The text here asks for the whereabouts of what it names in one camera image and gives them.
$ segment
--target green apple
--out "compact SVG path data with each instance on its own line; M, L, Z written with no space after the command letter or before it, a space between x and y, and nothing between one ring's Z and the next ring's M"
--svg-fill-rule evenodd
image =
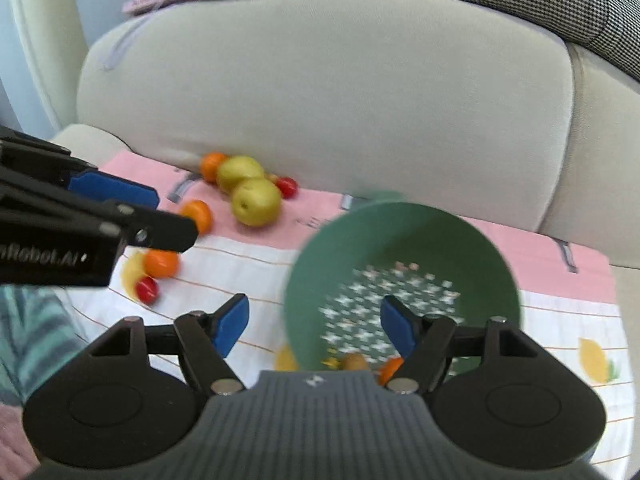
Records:
M250 227L271 224L280 215L282 195L266 178L250 178L236 186L231 195L231 211L238 221Z
M262 166L250 156L232 156L220 164L216 184L222 192L230 194L238 184L248 178L264 178Z

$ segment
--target metal bolt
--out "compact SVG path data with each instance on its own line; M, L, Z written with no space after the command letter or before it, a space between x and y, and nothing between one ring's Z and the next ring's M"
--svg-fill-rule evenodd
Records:
M242 384L235 379L218 379L211 385L216 395L229 396L242 391Z
M100 231L105 236L117 237L120 236L121 229L111 222L102 222L98 227L98 231Z
M135 209L133 209L130 205L120 204L117 207L118 211L120 211L123 215L133 215Z
M146 240L147 236L148 236L147 232L144 229L140 229L140 231L136 233L136 242L141 244Z
M386 388L395 394L408 395L417 392L420 388L420 384L408 377L398 377L397 379L391 379L386 384Z

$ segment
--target red fruit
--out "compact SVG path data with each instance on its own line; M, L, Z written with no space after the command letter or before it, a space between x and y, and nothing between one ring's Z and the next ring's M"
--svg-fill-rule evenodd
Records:
M298 183L288 176L276 180L276 186L278 186L283 198L293 198L298 194Z
M136 295L145 305L151 305L156 302L160 291L158 284L151 276L145 276L136 283Z

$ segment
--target blue pad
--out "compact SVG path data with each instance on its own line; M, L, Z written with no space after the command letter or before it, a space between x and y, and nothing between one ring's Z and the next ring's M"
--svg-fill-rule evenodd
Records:
M117 200L151 209L157 208L160 203L158 192L152 187L100 171L83 171L71 178L67 189L98 202Z
M249 323L249 300L242 294L231 301L236 300L234 304L222 306L226 312L223 312L218 319L218 329L212 343L218 354L225 358L231 352L231 349L240 339L242 332Z
M385 296L380 304L380 323L389 340L403 359L414 351L421 324L407 307L392 296Z

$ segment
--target teal striped clothing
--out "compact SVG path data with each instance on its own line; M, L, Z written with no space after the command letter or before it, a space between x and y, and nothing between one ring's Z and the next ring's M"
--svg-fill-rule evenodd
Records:
M49 288L0 289L0 402L21 406L86 344Z

